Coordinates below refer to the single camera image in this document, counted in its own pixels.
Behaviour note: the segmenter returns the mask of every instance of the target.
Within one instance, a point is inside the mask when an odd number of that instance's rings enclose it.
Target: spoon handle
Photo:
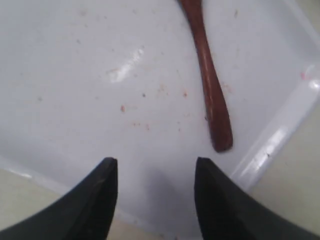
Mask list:
[[[197,50],[206,115],[213,148],[224,152],[232,148],[233,135],[226,101],[212,60],[201,0],[180,0],[193,34]]]

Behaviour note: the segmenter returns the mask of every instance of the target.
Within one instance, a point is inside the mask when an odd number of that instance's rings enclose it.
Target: white container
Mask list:
[[[200,236],[198,156],[248,190],[312,109],[320,37],[293,0],[203,0],[234,147],[211,146],[197,54],[174,0],[7,0],[0,9],[0,167],[65,193],[119,163],[117,215]]]

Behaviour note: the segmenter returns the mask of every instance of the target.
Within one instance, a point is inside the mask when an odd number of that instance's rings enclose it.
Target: floor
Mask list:
[[[320,32],[320,0],[297,0]],[[284,218],[320,234],[320,104],[303,122],[275,158],[250,194]],[[0,229],[16,223],[54,202],[59,195],[14,173],[0,170]],[[109,240],[157,240],[115,219]]]

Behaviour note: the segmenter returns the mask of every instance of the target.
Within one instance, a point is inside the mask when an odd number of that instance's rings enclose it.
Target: wooden spoon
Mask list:
[[[213,148],[224,152],[232,148],[233,135],[226,101],[219,84],[207,40],[202,0],[179,0],[188,18],[198,54],[206,115]]]

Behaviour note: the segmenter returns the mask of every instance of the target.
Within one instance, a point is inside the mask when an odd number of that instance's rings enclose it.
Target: white plastic tray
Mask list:
[[[318,98],[320,37],[293,0],[203,0],[234,148],[213,150],[192,35],[174,0],[7,0],[0,8],[0,166],[65,193],[119,162],[117,216],[200,235],[198,156],[244,190]]]

